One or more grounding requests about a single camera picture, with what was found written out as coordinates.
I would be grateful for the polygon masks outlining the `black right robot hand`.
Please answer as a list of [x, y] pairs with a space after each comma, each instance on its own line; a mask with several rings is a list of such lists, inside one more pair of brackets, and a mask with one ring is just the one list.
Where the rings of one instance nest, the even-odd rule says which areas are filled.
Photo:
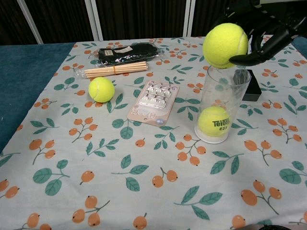
[[276, 55], [298, 36], [307, 35], [305, 0], [239, 0], [226, 7], [215, 25], [234, 23], [251, 38], [251, 53], [230, 58], [254, 66]]

